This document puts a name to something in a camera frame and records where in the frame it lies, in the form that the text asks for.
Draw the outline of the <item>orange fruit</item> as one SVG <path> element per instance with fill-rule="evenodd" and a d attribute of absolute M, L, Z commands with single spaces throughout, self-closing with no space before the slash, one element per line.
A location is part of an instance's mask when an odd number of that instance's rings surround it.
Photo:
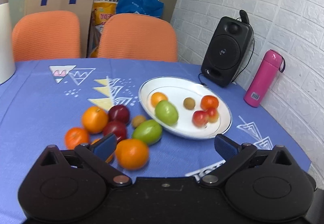
<path fill-rule="evenodd" d="M 138 170 L 149 160 L 149 147 L 138 139 L 120 141 L 115 150 L 117 163 L 127 170 Z"/>

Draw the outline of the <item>small orange tangerine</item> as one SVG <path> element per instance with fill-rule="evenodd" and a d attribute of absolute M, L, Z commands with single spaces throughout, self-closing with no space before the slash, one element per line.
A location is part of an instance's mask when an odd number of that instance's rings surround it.
<path fill-rule="evenodd" d="M 66 132 L 64 141 L 66 148 L 68 150 L 73 150 L 79 144 L 89 143 L 90 136 L 85 129 L 81 127 L 73 127 Z"/>

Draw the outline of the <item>white round plate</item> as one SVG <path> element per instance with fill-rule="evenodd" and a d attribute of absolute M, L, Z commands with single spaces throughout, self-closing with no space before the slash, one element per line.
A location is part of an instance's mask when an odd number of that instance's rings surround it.
<path fill-rule="evenodd" d="M 167 101 L 172 104 L 178 119 L 173 125 L 159 119 L 156 107 L 152 105 L 152 97 L 155 93 L 162 93 Z M 198 127 L 193 122 L 194 112 L 202 111 L 201 101 L 205 96 L 213 96 L 218 99 L 218 119 L 207 122 Z M 205 86 L 188 79 L 161 76 L 144 82 L 138 90 L 138 98 L 145 112 L 166 131 L 183 138 L 192 140 L 207 140 L 217 134 L 226 133 L 232 125 L 232 113 L 226 103 L 216 93 Z"/>

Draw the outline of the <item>right orange chair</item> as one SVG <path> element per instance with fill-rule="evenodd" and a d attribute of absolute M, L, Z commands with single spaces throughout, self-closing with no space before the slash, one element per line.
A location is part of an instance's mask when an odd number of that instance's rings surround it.
<path fill-rule="evenodd" d="M 116 14 L 103 27 L 98 57 L 176 62 L 176 33 L 156 17 Z"/>

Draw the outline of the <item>small red tomato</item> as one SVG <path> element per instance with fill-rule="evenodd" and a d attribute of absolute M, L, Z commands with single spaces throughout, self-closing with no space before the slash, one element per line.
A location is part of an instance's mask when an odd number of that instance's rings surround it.
<path fill-rule="evenodd" d="M 208 114 L 203 110 L 197 110 L 192 116 L 192 123 L 196 127 L 205 127 L 208 123 Z"/>

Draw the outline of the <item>brown kiwi berry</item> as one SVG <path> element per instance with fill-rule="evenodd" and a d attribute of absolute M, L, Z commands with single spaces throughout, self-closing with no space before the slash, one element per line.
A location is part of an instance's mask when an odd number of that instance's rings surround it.
<path fill-rule="evenodd" d="M 183 106 L 187 110 L 193 110 L 195 108 L 195 100 L 191 97 L 187 97 L 183 101 Z"/>

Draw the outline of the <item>black speaker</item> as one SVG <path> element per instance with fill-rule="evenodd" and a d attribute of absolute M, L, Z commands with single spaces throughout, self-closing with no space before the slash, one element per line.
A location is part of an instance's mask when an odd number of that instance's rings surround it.
<path fill-rule="evenodd" d="M 248 14 L 240 10 L 239 16 L 239 20 L 228 16 L 220 19 L 201 66 L 203 75 L 221 87 L 229 85 L 238 74 L 253 42 Z"/>

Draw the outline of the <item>left orange chair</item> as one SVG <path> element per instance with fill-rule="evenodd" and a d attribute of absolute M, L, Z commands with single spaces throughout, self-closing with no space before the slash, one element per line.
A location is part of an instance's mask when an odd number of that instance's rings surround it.
<path fill-rule="evenodd" d="M 12 32 L 14 60 L 80 58 L 80 23 L 69 11 L 24 16 Z"/>

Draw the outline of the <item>blue patterned tablecloth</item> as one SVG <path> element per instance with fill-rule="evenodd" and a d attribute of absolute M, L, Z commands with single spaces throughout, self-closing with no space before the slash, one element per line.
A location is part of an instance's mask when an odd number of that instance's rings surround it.
<path fill-rule="evenodd" d="M 74 66 L 56 83 L 50 66 Z M 1 223 L 22 223 L 25 215 L 18 202 L 18 189 L 39 155 L 49 144 L 65 149 L 64 136 L 72 127 L 81 127 L 83 112 L 92 104 L 88 99 L 105 95 L 93 89 L 95 80 L 111 80 L 113 96 L 122 98 L 131 116 L 146 115 L 138 101 L 138 89 L 151 78 L 176 76 L 199 82 L 199 65 L 180 62 L 135 61 L 127 59 L 60 59 L 17 62 L 16 73 L 1 85 Z M 228 105 L 232 126 L 226 136 L 238 143 L 256 143 L 256 136 L 237 128 L 249 124 L 258 137 L 275 146 L 286 146 L 299 166 L 308 171 L 310 159 L 295 140 L 262 107 L 252 108 L 243 100 L 239 85 L 220 88 L 203 76 L 208 85 Z M 181 177 L 222 160 L 214 149 L 214 139 L 195 141 L 163 132 L 161 141 L 150 147 L 150 160 L 139 171 L 124 171 L 136 177 Z"/>

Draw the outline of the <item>white thermos jug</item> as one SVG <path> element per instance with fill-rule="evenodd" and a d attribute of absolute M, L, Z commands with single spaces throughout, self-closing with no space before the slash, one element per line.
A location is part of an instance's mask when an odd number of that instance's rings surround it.
<path fill-rule="evenodd" d="M 12 48 L 12 24 L 9 0 L 0 4 L 0 84 L 5 83 L 15 73 L 15 62 Z"/>

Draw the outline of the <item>yellow rice bag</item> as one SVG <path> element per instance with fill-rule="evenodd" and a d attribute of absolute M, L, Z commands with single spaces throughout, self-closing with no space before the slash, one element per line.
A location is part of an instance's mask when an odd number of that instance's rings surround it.
<path fill-rule="evenodd" d="M 98 56 L 98 46 L 105 23 L 116 13 L 116 3 L 100 2 L 93 4 L 91 17 L 91 45 L 88 56 L 95 58 Z"/>

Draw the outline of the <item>red orange tomato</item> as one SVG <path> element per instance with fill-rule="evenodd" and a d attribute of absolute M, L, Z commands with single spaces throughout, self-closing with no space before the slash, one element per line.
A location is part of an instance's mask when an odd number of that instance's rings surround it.
<path fill-rule="evenodd" d="M 215 107 L 211 107 L 211 108 L 207 109 L 205 112 L 208 116 L 209 123 L 216 123 L 218 121 L 219 114 Z"/>

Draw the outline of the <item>brown paper bag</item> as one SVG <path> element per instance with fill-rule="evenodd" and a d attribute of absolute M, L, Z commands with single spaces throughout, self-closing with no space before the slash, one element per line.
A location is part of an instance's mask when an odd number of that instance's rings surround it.
<path fill-rule="evenodd" d="M 25 14 L 64 10 L 75 13 L 80 22 L 81 57 L 87 57 L 88 35 L 94 0 L 27 0 Z"/>

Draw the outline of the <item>large orange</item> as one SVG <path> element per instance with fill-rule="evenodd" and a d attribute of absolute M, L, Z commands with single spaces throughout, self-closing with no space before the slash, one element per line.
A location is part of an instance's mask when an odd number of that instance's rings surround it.
<path fill-rule="evenodd" d="M 92 106 L 82 115 L 81 124 L 91 134 L 101 133 L 108 123 L 108 114 L 105 110 Z"/>

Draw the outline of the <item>small brown longan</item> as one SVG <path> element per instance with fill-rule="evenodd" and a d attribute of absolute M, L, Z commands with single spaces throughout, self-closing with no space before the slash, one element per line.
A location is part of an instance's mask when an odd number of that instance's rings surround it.
<path fill-rule="evenodd" d="M 131 124 L 132 124 L 132 127 L 135 129 L 135 128 L 137 128 L 140 124 L 142 124 L 145 121 L 146 121 L 146 117 L 145 116 L 143 116 L 143 115 L 137 115 L 137 116 L 133 117 L 133 119 L 131 121 Z"/>

